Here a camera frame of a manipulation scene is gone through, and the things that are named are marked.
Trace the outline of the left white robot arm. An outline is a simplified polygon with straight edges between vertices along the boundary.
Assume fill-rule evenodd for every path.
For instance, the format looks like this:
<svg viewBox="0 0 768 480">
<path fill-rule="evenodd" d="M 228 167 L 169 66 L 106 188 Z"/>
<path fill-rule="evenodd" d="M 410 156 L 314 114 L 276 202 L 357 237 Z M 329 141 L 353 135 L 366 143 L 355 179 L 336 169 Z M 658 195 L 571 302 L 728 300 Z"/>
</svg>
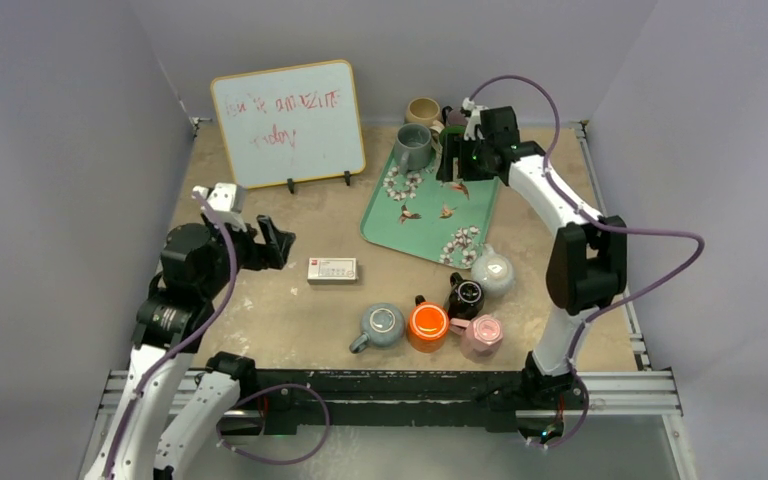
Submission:
<svg viewBox="0 0 768 480">
<path fill-rule="evenodd" d="M 128 377 L 110 436 L 88 479 L 149 479 L 166 417 L 201 339 L 229 303 L 242 270 L 281 270 L 296 241 L 266 215 L 258 225 L 208 218 L 173 228 L 161 269 L 136 314 Z"/>
</svg>

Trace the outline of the cream white mug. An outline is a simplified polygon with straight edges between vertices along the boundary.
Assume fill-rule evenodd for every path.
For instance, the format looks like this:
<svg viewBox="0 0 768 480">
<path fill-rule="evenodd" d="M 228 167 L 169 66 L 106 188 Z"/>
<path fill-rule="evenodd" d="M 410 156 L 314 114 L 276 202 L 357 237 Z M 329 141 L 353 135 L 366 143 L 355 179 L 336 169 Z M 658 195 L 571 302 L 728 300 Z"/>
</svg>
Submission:
<svg viewBox="0 0 768 480">
<path fill-rule="evenodd" d="M 445 125 L 439 120 L 434 120 L 429 126 L 429 130 L 432 132 L 433 136 L 439 136 L 444 128 Z"/>
</svg>

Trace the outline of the beige brown mug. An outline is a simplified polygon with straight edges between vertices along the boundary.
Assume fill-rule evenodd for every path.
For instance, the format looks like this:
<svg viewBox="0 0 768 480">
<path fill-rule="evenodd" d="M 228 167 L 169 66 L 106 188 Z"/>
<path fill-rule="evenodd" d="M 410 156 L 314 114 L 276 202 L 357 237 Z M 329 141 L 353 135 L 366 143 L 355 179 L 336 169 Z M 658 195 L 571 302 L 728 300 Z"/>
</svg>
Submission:
<svg viewBox="0 0 768 480">
<path fill-rule="evenodd" d="M 432 98 L 414 98 L 406 107 L 404 120 L 406 123 L 415 123 L 431 127 L 436 122 L 442 122 L 441 106 Z"/>
</svg>

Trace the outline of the grey mug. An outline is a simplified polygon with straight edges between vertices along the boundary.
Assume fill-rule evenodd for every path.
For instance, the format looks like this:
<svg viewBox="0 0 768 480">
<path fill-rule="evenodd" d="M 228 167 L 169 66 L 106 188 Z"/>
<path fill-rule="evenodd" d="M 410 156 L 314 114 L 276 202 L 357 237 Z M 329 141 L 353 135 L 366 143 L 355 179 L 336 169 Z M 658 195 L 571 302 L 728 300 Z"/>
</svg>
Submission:
<svg viewBox="0 0 768 480">
<path fill-rule="evenodd" d="M 417 123 L 402 125 L 396 135 L 393 155 L 400 175 L 426 168 L 433 159 L 431 130 Z"/>
</svg>

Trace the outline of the mauve purple mug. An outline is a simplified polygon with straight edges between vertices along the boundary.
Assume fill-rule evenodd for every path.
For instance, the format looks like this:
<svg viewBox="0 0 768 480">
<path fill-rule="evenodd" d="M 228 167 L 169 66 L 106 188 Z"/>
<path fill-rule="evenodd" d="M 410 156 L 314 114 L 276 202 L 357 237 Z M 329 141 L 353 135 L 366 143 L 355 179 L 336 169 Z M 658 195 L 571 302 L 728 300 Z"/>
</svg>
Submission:
<svg viewBox="0 0 768 480">
<path fill-rule="evenodd" d="M 469 121 L 469 112 L 460 107 L 446 106 L 441 110 L 442 120 L 446 127 L 466 127 Z"/>
</svg>

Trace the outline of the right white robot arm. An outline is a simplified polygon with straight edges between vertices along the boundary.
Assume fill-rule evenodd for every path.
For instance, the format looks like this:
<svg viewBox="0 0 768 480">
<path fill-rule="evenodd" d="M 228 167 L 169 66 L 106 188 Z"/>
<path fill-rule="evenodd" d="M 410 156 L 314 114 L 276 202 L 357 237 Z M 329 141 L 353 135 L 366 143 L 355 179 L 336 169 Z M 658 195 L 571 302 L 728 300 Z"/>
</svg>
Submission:
<svg viewBox="0 0 768 480">
<path fill-rule="evenodd" d="M 530 204 L 553 235 L 545 275 L 553 308 L 521 381 L 524 399 L 544 407 L 573 385 L 592 315 L 626 288 L 627 240 L 618 231 L 624 222 L 590 206 L 556 174 L 547 150 L 521 139 L 512 107 L 467 99 L 461 112 L 463 133 L 440 137 L 438 179 L 466 184 L 497 178 Z"/>
</svg>

